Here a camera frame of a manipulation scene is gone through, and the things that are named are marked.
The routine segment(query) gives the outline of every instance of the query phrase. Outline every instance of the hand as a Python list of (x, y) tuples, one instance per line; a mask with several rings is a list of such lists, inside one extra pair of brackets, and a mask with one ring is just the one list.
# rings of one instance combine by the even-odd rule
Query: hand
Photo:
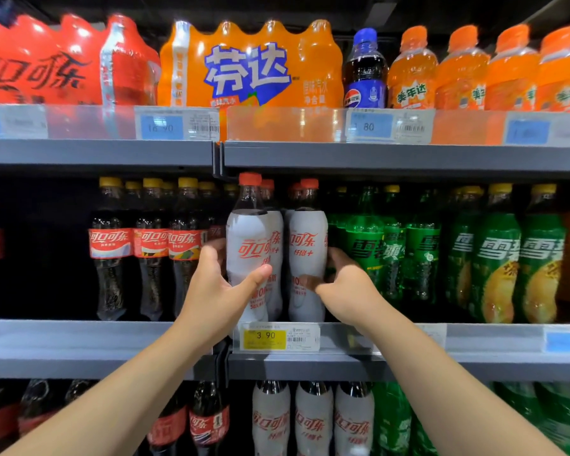
[(303, 275), (301, 284), (316, 292), (339, 321), (354, 326), (359, 332), (365, 331), (376, 309), (388, 303), (370, 277), (341, 249), (327, 250), (327, 266), (335, 267), (334, 283)]
[(199, 348), (209, 350), (236, 326), (251, 295), (272, 273), (272, 266), (263, 266), (251, 272), (240, 284), (230, 286), (222, 276), (226, 238), (207, 242), (200, 250), (196, 268), (183, 303), (182, 312), (175, 321), (180, 329), (194, 332)]

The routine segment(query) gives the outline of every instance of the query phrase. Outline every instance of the orange soda bottle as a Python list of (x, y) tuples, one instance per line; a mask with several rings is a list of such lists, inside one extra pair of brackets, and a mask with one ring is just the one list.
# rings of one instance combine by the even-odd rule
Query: orange soda bottle
[(432, 109), (437, 56), (427, 49), (427, 29), (410, 27), (401, 37), (401, 54), (388, 72), (388, 106), (392, 109)]
[(477, 27), (455, 30), (447, 51), (448, 57), (437, 66), (435, 107), (483, 110), (490, 56), (477, 47)]
[(544, 37), (540, 55), (536, 109), (570, 112), (570, 26)]
[(498, 36), (496, 56), (487, 65), (486, 110), (534, 110), (540, 56), (528, 48), (529, 36), (524, 23)]

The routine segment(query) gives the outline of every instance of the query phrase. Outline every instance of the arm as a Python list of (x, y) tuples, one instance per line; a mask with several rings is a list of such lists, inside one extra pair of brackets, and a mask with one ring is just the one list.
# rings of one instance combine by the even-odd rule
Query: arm
[(386, 302), (341, 250), (329, 249), (334, 283), (304, 277), (339, 320), (378, 346), (441, 456), (563, 456), (422, 330)]
[(184, 373), (231, 332), (272, 272), (266, 264), (230, 287), (218, 258), (224, 245), (203, 247), (182, 312), (163, 336), (2, 454), (131, 456)]

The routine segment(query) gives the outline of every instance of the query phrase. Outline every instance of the orange bottle cap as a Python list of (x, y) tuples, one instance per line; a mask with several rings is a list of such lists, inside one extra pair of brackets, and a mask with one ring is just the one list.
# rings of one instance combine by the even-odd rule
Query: orange bottle cap
[(521, 23), (504, 30), (496, 40), (496, 53), (501, 53), (513, 48), (523, 48), (530, 42), (530, 28)]
[(262, 188), (267, 188), (268, 190), (275, 189), (274, 179), (262, 179)]
[(259, 187), (262, 185), (262, 175), (258, 173), (241, 173), (239, 174), (239, 184)]
[(302, 188), (319, 188), (318, 179), (301, 179), (300, 185)]
[(552, 31), (540, 44), (540, 54), (544, 56), (564, 49), (570, 49), (570, 25)]
[(452, 32), (447, 52), (462, 51), (477, 46), (477, 27), (464, 25)]
[(423, 25), (417, 25), (403, 32), (399, 51), (424, 48), (427, 44), (427, 28)]

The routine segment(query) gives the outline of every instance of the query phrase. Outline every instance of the blue bottle cap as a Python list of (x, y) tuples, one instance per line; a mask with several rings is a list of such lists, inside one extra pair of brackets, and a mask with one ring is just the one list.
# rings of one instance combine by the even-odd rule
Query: blue bottle cap
[(374, 30), (373, 28), (362, 28), (355, 34), (352, 42), (353, 44), (358, 45), (359, 43), (363, 43), (364, 41), (376, 42), (377, 40), (378, 40), (378, 34), (376, 33), (376, 30)]

